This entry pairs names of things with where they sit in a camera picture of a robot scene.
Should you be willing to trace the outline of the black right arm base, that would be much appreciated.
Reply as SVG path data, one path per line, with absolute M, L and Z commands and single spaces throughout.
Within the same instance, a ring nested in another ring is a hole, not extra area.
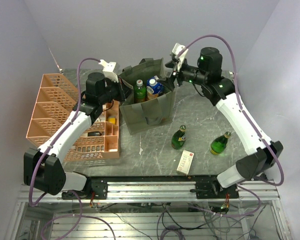
M 239 198 L 239 193 L 235 185 L 223 188 L 216 181 L 196 182 L 195 188 L 190 191 L 196 194 L 197 199 L 225 199 L 227 194 L 230 199 Z

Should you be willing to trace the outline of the green canvas tote bag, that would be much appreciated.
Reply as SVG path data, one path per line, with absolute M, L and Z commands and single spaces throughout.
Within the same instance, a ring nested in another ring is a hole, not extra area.
M 146 82 L 151 77 L 166 78 L 164 59 L 143 58 L 138 65 L 127 66 L 118 75 L 130 89 L 138 80 Z M 135 103 L 134 93 L 119 107 L 131 135 L 172 122 L 176 91 L 164 89 L 164 94 L 141 103 Z

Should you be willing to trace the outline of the green tea plastic bottle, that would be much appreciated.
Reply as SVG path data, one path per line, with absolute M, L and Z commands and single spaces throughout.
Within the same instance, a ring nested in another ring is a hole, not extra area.
M 147 89 L 141 79 L 136 81 L 136 85 L 133 88 L 134 90 L 134 103 L 143 103 L 147 100 Z

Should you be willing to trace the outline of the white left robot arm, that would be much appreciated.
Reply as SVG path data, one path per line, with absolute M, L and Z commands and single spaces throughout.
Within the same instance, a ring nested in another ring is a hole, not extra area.
M 110 106 L 130 92 L 110 70 L 89 74 L 85 92 L 62 74 L 44 74 L 26 134 L 34 147 L 23 157 L 24 183 L 50 195 L 74 190 L 79 198 L 88 198 L 91 178 L 66 172 L 63 161 L 91 160 L 119 150 L 119 127 L 97 119 L 112 114 Z

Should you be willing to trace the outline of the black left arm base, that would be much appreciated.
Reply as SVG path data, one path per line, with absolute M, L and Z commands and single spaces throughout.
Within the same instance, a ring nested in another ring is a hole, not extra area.
M 91 198 L 97 200 L 105 200 L 108 195 L 108 181 L 111 177 L 86 177 L 66 180 L 61 190 L 61 198 L 63 200 L 75 200 L 77 197 L 81 200 Z

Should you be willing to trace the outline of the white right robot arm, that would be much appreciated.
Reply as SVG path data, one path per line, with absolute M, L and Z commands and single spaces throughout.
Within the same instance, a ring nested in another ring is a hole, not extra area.
M 217 182 L 210 186 L 211 194 L 223 197 L 228 187 L 250 180 L 275 165 L 275 159 L 283 151 L 280 141 L 272 141 L 253 119 L 242 99 L 235 92 L 231 79 L 222 76 L 223 56 L 214 47 L 204 47 L 200 51 L 196 66 L 187 63 L 188 48 L 176 43 L 171 51 L 171 61 L 165 66 L 171 73 L 161 83 L 174 89 L 184 82 L 201 87 L 203 96 L 209 99 L 228 120 L 243 144 L 246 157 L 238 160 L 232 167 L 217 175 Z

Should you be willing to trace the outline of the blue pineapple juice carton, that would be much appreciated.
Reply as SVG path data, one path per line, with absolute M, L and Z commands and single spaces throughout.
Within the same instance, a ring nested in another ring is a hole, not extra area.
M 157 75 L 147 80 L 146 96 L 148 101 L 159 97 L 164 92 L 164 86 L 158 80 Z

